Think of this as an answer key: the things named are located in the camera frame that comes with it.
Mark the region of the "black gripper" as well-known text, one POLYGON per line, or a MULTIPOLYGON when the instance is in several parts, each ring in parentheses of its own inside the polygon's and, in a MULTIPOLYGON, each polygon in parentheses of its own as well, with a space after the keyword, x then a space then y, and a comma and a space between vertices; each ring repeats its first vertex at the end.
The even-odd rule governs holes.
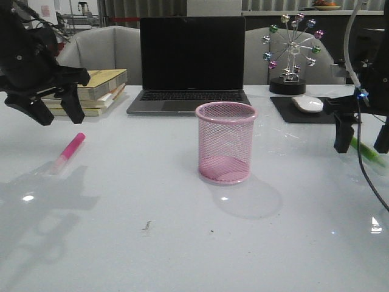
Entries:
MULTIPOLYGON (((338 153, 346 153, 354 135, 355 113, 368 113, 388 116, 388 1, 384 5, 385 28, 377 54, 372 63, 357 73, 349 57, 349 38, 351 29, 362 1, 357 1, 346 25, 343 38, 345 71, 354 85, 354 93, 350 96, 326 99, 323 110, 326 114, 334 114, 336 138, 334 148, 338 153)), ((374 143, 378 153, 389 151, 389 125, 383 125, 374 143)))
MULTIPOLYGON (((77 86, 89 81, 86 69, 60 66, 37 32, 24 27, 21 17, 13 11, 12 1, 1 1, 1 91, 29 95, 63 89, 61 107, 74 124, 80 124, 85 115, 77 86)), ((43 126, 54 120, 40 99, 7 96, 5 104, 43 126)))

